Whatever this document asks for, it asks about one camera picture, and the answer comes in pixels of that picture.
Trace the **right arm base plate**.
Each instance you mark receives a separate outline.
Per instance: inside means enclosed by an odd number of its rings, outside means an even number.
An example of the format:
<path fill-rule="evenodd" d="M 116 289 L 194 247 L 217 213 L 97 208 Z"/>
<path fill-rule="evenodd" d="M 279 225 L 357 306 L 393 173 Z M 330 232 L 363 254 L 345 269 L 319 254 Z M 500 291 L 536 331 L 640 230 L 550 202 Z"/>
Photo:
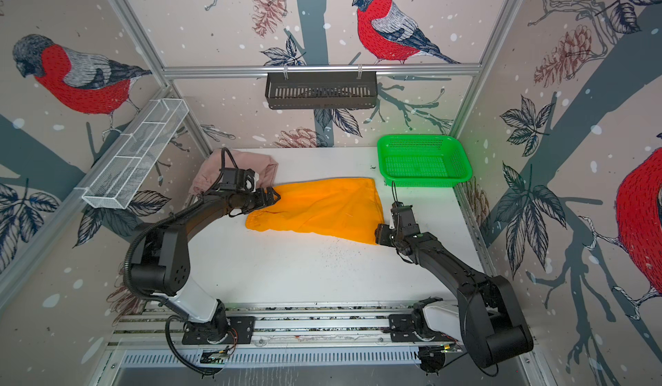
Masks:
<path fill-rule="evenodd" d="M 388 320 L 389 326 L 384 333 L 389 334 L 394 343 L 457 342 L 454 337 L 430 328 L 422 314 L 417 312 L 389 315 Z"/>

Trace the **orange shorts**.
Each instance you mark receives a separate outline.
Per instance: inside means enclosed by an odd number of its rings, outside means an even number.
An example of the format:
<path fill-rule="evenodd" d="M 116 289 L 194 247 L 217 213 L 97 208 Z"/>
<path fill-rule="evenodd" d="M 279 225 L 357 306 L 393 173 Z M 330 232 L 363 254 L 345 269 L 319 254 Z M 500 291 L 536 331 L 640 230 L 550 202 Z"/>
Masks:
<path fill-rule="evenodd" d="M 333 178 L 274 188 L 280 200 L 248 215 L 253 231 L 318 234 L 374 245 L 384 223 L 383 207 L 372 178 Z"/>

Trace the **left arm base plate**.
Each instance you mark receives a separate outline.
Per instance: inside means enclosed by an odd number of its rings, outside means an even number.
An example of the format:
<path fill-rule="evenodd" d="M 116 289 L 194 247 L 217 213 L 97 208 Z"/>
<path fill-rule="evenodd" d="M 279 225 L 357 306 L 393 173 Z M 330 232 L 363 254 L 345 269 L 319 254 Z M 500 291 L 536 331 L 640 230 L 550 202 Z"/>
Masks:
<path fill-rule="evenodd" d="M 186 346 L 248 345 L 255 322 L 253 316 L 222 317 L 207 323 L 186 322 L 182 343 Z"/>

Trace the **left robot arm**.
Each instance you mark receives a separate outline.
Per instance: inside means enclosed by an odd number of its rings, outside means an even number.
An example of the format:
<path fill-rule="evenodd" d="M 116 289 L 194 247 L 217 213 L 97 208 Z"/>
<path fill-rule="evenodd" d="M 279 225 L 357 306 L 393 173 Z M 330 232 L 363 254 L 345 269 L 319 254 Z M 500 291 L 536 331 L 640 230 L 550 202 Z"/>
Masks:
<path fill-rule="evenodd" d="M 275 205 L 281 196 L 271 187 L 213 191 L 189 208 L 148 224 L 130 243 L 123 264 L 124 284 L 136 297 L 169 308 L 192 330 L 223 337 L 230 331 L 222 301 L 210 296 L 191 276 L 189 241 L 215 220 L 234 211 L 248 215 Z"/>

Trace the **pink shorts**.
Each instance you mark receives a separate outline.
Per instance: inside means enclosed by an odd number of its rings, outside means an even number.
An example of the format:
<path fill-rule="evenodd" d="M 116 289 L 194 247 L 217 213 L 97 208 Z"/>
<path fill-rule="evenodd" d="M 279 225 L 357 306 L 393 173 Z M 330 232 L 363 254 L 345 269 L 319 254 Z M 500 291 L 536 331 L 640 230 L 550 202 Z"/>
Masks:
<path fill-rule="evenodd" d="M 257 188 L 272 187 L 279 164 L 270 156 L 247 151 L 230 151 L 239 169 L 253 170 L 258 176 Z M 222 168 L 222 150 L 216 149 L 203 162 L 194 177 L 189 194 L 198 196 L 207 191 L 217 180 Z"/>

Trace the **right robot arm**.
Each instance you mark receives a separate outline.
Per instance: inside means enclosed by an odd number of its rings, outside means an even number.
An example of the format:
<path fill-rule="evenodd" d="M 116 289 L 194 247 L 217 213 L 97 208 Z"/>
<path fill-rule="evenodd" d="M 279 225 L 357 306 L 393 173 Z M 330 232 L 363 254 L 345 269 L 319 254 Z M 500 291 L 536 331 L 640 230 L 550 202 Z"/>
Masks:
<path fill-rule="evenodd" d="M 460 339 L 481 369 L 529 353 L 533 336 L 512 285 L 470 267 L 430 232 L 421 232 L 412 206 L 391 206 L 393 224 L 380 224 L 376 242 L 396 250 L 406 263 L 428 270 L 455 296 Z"/>

